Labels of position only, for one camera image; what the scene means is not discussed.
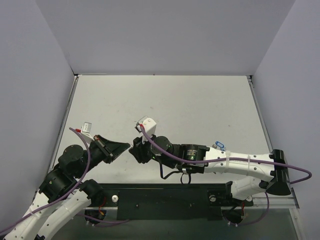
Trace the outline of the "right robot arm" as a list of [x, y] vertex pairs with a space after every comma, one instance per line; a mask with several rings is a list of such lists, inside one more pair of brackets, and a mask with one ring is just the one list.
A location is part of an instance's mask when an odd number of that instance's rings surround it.
[[185, 175], [227, 173], [243, 178], [232, 182], [223, 192], [230, 205], [259, 193], [275, 196], [291, 194], [284, 152], [279, 149], [267, 154], [242, 154], [197, 144], [172, 144], [165, 136], [152, 136], [151, 144], [144, 137], [133, 140], [129, 153], [140, 164], [150, 160]]

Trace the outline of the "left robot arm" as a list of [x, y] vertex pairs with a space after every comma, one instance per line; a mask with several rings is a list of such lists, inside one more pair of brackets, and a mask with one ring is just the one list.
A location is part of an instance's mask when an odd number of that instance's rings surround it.
[[100, 162], [112, 163], [130, 147], [95, 135], [85, 148], [68, 146], [57, 165], [41, 183], [24, 216], [9, 227], [6, 240], [48, 240], [82, 209], [102, 206], [107, 196], [102, 186], [84, 177]]

